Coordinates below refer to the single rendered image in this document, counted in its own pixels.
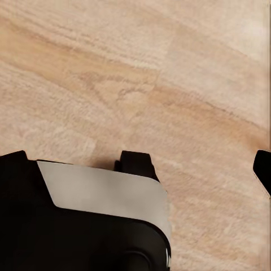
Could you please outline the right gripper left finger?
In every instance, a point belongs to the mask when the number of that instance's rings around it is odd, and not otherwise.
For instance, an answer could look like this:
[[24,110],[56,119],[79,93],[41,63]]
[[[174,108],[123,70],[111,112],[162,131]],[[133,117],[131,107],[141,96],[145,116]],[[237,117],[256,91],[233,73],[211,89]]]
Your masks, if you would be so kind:
[[0,218],[29,172],[24,150],[0,156]]

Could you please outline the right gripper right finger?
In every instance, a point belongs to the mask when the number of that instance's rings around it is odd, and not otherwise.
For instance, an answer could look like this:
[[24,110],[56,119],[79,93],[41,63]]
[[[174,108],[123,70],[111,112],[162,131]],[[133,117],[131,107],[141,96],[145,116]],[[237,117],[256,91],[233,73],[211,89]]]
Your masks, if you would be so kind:
[[253,171],[271,196],[271,152],[259,150],[256,154]]

